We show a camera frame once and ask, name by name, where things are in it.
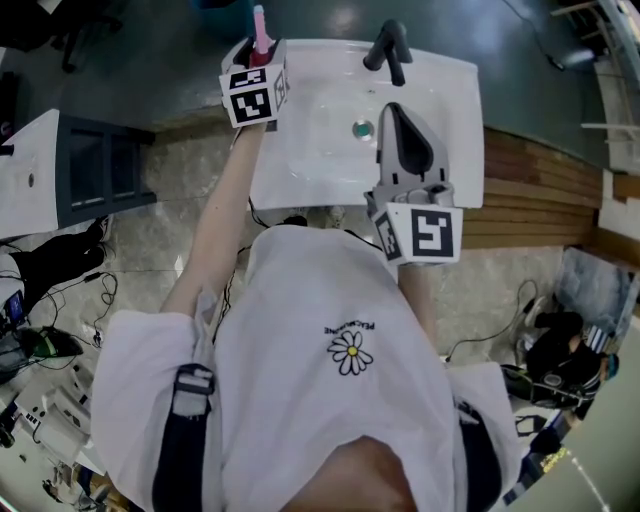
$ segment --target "sink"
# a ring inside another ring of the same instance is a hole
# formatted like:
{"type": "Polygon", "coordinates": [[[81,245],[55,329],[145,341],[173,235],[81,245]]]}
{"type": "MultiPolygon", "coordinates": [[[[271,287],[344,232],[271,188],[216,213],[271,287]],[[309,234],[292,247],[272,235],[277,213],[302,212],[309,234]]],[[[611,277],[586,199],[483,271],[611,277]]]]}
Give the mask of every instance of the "sink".
{"type": "Polygon", "coordinates": [[[420,50],[403,64],[406,85],[388,65],[362,64],[371,43],[288,40],[291,90],[278,129],[262,144],[251,198],[258,209],[363,205],[380,177],[378,116],[398,102],[421,115],[449,154],[459,207],[482,206],[484,139],[477,67],[420,50]]]}

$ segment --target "sink drain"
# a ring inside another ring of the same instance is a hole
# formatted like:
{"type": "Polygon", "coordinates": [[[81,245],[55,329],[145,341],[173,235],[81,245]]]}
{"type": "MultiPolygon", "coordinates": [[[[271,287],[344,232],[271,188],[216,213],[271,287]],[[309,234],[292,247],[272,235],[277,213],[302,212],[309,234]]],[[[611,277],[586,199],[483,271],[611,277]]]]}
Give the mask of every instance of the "sink drain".
{"type": "Polygon", "coordinates": [[[356,121],[351,128],[353,136],[360,140],[371,140],[375,132],[375,128],[371,121],[356,121]]]}

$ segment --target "blue bucket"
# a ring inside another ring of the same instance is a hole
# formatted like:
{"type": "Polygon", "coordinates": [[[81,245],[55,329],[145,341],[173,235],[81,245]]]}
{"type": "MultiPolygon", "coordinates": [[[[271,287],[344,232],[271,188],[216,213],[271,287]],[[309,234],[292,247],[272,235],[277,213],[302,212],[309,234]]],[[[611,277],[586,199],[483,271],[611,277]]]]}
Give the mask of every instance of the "blue bucket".
{"type": "Polygon", "coordinates": [[[211,33],[222,40],[238,42],[253,36],[253,0],[191,0],[191,5],[211,33]]]}

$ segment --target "faucet spout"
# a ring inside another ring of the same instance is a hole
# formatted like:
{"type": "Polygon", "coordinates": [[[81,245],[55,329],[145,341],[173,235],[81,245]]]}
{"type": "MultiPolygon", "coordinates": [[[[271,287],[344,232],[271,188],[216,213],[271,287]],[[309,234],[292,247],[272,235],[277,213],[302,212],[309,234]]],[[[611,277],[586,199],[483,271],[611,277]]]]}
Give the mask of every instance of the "faucet spout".
{"type": "Polygon", "coordinates": [[[378,71],[385,60],[389,63],[391,83],[403,86],[405,79],[400,63],[413,62],[413,57],[407,42],[407,29],[398,20],[385,21],[363,63],[367,69],[378,71]]]}

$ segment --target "daisy print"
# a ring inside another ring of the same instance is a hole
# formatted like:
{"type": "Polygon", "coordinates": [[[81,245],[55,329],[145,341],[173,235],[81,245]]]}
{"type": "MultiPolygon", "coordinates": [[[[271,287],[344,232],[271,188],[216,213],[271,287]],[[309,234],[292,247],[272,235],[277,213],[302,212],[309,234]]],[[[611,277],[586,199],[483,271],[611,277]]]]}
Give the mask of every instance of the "daisy print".
{"type": "Polygon", "coordinates": [[[356,331],[344,331],[339,338],[335,338],[328,352],[333,354],[333,360],[340,364],[341,375],[358,375],[367,369],[367,365],[373,363],[373,357],[362,350],[362,333],[356,331]]]}

